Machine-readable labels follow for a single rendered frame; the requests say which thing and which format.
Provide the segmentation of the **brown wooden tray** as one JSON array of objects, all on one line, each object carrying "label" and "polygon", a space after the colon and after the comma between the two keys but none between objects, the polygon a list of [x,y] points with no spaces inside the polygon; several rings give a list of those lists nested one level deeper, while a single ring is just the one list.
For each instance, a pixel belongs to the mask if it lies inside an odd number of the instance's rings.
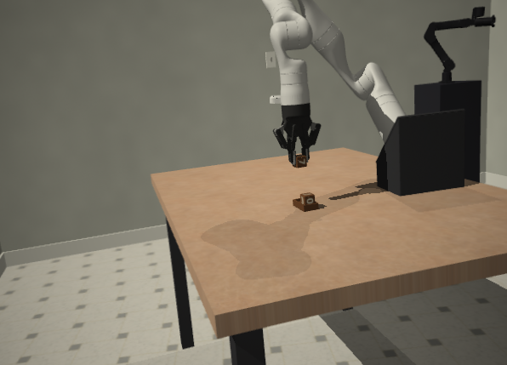
[{"label": "brown wooden tray", "polygon": [[298,208],[298,209],[300,209],[300,210],[302,210],[302,211],[304,211],[304,212],[319,209],[319,207],[318,207],[318,202],[315,202],[315,203],[312,203],[312,204],[307,204],[307,205],[304,205],[304,204],[300,203],[300,198],[298,198],[298,199],[293,199],[293,205],[294,205],[296,208]]}]

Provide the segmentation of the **brown digit cube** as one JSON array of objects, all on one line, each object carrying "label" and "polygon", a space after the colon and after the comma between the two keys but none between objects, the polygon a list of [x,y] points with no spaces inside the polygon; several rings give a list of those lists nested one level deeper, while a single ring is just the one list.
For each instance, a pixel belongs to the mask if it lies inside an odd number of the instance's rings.
[{"label": "brown digit cube", "polygon": [[296,164],[293,165],[296,168],[307,167],[307,161],[305,155],[296,155]]},{"label": "brown digit cube", "polygon": [[304,205],[315,203],[315,195],[310,192],[300,194],[300,203]]}]

